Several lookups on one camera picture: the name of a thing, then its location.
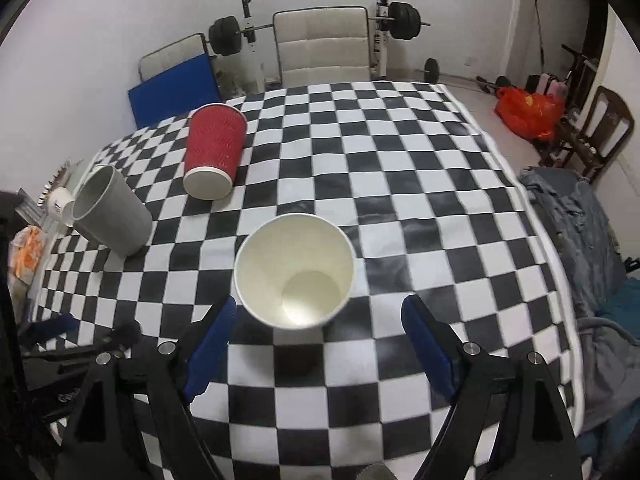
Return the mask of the white paper cup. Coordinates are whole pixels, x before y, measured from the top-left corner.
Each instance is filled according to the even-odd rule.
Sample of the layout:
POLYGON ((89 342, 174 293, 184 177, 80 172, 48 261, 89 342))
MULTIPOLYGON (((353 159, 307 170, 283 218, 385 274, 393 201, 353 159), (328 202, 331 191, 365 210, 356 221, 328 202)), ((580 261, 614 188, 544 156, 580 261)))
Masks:
POLYGON ((277 330, 310 330, 344 309, 356 278, 348 236, 314 214, 282 214, 250 234, 235 257, 240 304, 277 330))

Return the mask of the dark wooden chair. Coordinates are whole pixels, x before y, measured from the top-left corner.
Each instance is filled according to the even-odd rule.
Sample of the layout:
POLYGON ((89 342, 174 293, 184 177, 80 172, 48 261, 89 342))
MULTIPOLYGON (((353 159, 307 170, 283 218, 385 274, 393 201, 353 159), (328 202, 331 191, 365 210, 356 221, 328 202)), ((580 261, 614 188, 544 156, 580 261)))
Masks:
POLYGON ((593 184, 618 155, 634 132, 634 116, 615 91, 599 86, 580 128, 563 118, 556 125, 541 165, 565 168, 573 156, 582 164, 582 176, 593 184))

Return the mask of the grey ribbed paper cup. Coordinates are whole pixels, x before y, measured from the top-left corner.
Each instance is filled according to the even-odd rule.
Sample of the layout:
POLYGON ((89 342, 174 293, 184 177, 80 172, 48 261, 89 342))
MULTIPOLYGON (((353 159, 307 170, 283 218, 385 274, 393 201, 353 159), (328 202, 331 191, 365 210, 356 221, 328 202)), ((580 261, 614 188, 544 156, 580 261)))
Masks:
POLYGON ((87 240, 128 258, 150 239, 152 216, 113 166, 94 170, 77 194, 73 227, 87 240))

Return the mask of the red ribbed paper cup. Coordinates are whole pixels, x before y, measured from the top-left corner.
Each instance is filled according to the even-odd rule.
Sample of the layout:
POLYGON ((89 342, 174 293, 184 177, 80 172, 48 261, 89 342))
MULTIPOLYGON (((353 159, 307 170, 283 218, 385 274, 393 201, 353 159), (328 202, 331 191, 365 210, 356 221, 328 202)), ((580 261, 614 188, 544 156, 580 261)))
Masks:
POLYGON ((247 121, 228 104, 198 108, 189 120, 184 153, 184 190, 197 200, 222 200, 231 193, 242 156, 247 121))

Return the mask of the orange snack packet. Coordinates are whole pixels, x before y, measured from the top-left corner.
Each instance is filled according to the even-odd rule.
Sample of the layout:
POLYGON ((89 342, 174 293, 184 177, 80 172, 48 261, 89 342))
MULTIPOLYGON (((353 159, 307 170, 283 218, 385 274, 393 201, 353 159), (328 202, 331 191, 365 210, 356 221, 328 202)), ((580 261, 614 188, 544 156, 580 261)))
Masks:
POLYGON ((25 284, 30 284, 34 278, 46 238, 46 234, 38 226, 26 226, 11 242, 9 268, 25 284))

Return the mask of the white padded chair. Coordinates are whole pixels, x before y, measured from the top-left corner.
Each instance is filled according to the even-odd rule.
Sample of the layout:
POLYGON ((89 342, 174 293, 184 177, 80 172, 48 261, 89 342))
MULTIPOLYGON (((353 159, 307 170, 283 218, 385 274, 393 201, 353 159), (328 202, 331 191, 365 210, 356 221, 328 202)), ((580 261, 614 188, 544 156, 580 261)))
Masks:
POLYGON ((284 88, 367 81, 371 78, 369 38, 276 42, 284 88))

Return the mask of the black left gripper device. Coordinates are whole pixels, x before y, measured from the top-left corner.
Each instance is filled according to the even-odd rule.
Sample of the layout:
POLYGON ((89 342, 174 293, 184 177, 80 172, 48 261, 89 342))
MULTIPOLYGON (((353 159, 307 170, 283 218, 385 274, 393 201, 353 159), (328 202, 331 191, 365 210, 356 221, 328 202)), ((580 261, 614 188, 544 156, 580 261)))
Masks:
POLYGON ((132 321, 112 328, 88 346, 37 350, 38 346, 78 327, 78 319, 64 313, 18 330, 27 403, 45 424, 67 417, 73 411, 89 367, 100 353, 123 356, 141 339, 140 324, 132 321))

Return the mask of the small black dumbbell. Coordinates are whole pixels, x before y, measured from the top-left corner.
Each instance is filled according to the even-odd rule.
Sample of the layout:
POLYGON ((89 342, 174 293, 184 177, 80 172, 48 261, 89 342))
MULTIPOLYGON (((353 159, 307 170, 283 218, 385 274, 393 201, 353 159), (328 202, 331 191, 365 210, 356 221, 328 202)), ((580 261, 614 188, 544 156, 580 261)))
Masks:
POLYGON ((427 84, 437 84, 440 78, 440 68, 436 58, 428 58, 420 70, 420 74, 427 84))

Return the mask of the white barbell rack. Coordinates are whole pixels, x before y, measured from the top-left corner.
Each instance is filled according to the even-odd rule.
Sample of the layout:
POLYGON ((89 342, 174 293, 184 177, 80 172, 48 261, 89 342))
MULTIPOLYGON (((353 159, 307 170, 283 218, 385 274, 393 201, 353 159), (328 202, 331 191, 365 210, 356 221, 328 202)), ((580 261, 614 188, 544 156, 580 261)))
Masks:
POLYGON ((390 0, 376 0, 375 20, 373 21, 375 24, 373 34, 373 75, 375 80, 383 80, 387 75, 390 26, 388 26, 385 19, 388 18, 389 5, 390 0))

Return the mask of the grey blanket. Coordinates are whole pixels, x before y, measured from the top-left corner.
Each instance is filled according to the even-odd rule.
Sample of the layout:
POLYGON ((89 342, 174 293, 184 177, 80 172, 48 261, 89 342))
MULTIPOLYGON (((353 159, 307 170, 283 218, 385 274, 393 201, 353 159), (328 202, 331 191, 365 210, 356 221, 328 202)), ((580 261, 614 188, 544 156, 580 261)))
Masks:
POLYGON ((605 471, 639 425, 639 281, 627 275, 591 185, 573 171, 533 167, 529 192, 565 270, 582 346, 585 415, 579 454, 605 471))

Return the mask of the orange plastic bag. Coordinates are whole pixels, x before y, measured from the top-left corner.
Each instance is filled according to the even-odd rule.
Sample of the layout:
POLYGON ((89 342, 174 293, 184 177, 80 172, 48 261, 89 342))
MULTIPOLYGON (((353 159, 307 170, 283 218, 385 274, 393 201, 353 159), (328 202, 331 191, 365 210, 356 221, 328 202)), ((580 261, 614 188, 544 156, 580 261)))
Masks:
POLYGON ((503 87, 497 90, 495 113, 517 136, 529 141, 551 141, 564 113, 564 100, 553 94, 528 93, 503 87))

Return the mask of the small white cup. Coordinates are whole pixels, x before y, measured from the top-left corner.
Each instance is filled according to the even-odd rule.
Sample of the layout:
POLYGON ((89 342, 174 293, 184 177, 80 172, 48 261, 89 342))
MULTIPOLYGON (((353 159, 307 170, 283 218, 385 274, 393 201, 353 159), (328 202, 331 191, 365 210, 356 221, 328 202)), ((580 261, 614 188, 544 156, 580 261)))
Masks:
POLYGON ((67 188, 64 188, 64 186, 59 186, 48 195, 48 214, 53 220, 61 223, 63 226, 72 226, 74 224, 74 203, 75 197, 73 194, 67 188))

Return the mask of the barbell with black plates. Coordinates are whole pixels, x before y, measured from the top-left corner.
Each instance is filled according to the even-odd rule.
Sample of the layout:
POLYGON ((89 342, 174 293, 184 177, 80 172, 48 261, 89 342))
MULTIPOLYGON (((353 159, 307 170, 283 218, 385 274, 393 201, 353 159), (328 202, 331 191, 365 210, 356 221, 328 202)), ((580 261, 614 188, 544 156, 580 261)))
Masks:
POLYGON ((254 32, 272 29, 279 44, 291 41, 369 38, 369 25, 374 23, 382 32, 398 40, 413 40, 420 35, 424 22, 419 10, 410 3, 392 2, 387 14, 370 16, 364 6, 322 6, 281 11, 268 24, 242 27, 232 15, 218 18, 209 27, 207 43, 216 55, 230 56, 241 52, 242 38, 254 32))

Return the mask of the blue folded mat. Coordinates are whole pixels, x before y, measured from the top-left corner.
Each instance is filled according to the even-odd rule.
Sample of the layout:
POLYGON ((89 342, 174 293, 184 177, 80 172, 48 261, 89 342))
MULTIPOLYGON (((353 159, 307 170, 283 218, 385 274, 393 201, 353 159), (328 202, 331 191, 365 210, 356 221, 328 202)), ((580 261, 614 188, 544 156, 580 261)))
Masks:
POLYGON ((222 101, 209 57, 201 54, 128 91, 138 129, 222 101))

